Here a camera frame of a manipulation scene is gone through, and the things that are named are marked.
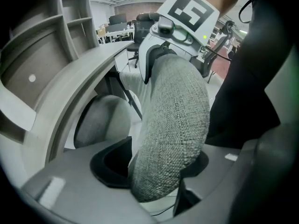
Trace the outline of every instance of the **gray fabric cushion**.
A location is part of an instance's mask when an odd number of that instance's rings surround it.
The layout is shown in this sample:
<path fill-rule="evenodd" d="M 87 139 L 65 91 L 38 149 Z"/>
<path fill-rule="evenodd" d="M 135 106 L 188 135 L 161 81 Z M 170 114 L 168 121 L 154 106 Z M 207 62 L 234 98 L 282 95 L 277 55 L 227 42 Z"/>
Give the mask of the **gray fabric cushion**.
<path fill-rule="evenodd" d="M 97 96 L 86 106 L 75 131 L 75 148 L 109 139 L 126 138 L 131 127 L 130 106 L 117 96 Z"/>
<path fill-rule="evenodd" d="M 196 68 L 173 54 L 156 60 L 147 85 L 130 73 L 121 80 L 142 105 L 140 147 L 129 166 L 132 193 L 154 201 L 172 192 L 180 170 L 198 157 L 209 127 L 208 94 Z"/>

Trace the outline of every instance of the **floor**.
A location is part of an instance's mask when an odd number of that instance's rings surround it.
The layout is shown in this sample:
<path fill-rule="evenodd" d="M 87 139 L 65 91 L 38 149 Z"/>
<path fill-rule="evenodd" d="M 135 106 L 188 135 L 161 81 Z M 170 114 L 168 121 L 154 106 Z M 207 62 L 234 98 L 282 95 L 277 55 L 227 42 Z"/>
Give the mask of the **floor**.
<path fill-rule="evenodd" d="M 134 56 L 133 52 L 128 52 L 129 58 L 131 58 L 133 56 Z M 139 63 L 137 63 L 137 69 L 134 67 L 134 64 L 135 64 L 135 60 L 129 61 L 130 72 L 139 73 L 140 72 L 139 66 L 138 66 Z M 215 99 L 215 95 L 217 94 L 222 83 L 223 83 L 223 79 L 220 78 L 217 74 L 212 75 L 210 82 L 206 83 L 206 88 L 207 88 L 207 91 L 209 94 L 210 107 L 212 107 L 212 104 Z M 92 97 L 94 97 L 95 95 L 96 95 L 96 93 L 92 94 L 90 96 L 90 99 L 92 99 Z M 136 111 L 133 107 L 131 107 L 130 113 L 131 113 L 131 129 L 129 131 L 129 136 L 132 137 L 132 147 L 138 147 L 139 144 L 137 143 L 137 140 L 139 137 L 142 121 L 139 118 L 138 114 L 136 113 Z M 71 149 L 75 148 L 74 144 L 73 144 L 73 139 L 74 139 L 74 133 L 75 133 L 75 129 L 76 129 L 76 125 L 79 120 L 79 117 L 80 117 L 80 114 L 75 119 L 75 121 L 71 127 L 71 131 L 67 138 L 65 148 L 71 148 Z M 147 210 L 152 216 L 154 215 L 154 217 L 157 219 L 157 221 L 159 221 L 159 222 L 165 221 L 165 220 L 173 217 L 173 205 L 174 205 L 176 197 L 177 197 L 177 192 L 178 192 L 178 190 L 176 189 L 164 198 L 161 198 L 154 202 L 141 203 L 140 205 L 145 210 Z"/>

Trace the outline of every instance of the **black office chair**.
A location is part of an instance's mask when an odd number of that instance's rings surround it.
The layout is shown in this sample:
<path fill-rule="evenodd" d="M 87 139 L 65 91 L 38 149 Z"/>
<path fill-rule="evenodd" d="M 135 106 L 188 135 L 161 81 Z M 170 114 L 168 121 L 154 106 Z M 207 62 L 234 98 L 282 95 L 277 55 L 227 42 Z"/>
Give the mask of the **black office chair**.
<path fill-rule="evenodd" d="M 232 26 L 234 25 L 233 21 L 227 21 L 225 26 L 222 28 L 224 34 L 227 36 L 223 36 L 217 42 L 217 44 L 212 48 L 214 52 L 220 51 L 220 49 L 225 45 L 226 41 L 231 39 L 233 36 Z M 205 78 L 210 74 L 210 70 L 214 60 L 217 58 L 217 55 L 211 51 L 209 51 L 205 57 L 204 62 L 202 63 L 197 57 L 192 57 L 190 63 L 193 64 L 196 69 L 201 73 L 202 77 Z"/>
<path fill-rule="evenodd" d="M 153 20 L 152 14 L 146 13 L 146 14 L 139 14 L 136 17 L 136 21 L 134 22 L 135 25 L 135 35 L 134 35 L 134 43 L 128 46 L 127 50 L 135 52 L 134 56 L 129 59 L 130 60 L 135 60 L 135 68 L 137 68 L 137 62 L 139 60 L 138 57 L 138 50 L 139 46 L 146 37 L 146 35 L 150 32 L 150 28 L 152 25 L 155 24 L 156 19 Z"/>

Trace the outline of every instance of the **circular hole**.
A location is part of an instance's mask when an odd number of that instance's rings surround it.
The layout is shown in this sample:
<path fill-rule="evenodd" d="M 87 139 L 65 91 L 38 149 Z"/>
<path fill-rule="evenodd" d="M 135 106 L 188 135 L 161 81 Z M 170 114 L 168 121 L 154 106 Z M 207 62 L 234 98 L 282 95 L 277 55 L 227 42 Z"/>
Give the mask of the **circular hole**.
<path fill-rule="evenodd" d="M 35 75 L 34 75 L 34 74 L 31 74 L 31 75 L 29 76 L 29 81 L 30 81 L 30 82 L 35 82 L 35 80 L 36 80 Z"/>

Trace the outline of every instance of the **computer monitor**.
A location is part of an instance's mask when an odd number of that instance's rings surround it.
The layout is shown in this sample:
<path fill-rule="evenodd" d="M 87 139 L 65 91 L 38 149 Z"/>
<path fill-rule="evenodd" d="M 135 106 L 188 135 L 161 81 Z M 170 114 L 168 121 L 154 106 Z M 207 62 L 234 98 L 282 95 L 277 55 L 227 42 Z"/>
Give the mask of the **computer monitor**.
<path fill-rule="evenodd" d="M 127 22 L 127 16 L 125 13 L 111 16 L 111 17 L 109 17 L 109 22 L 110 22 L 110 25 Z"/>

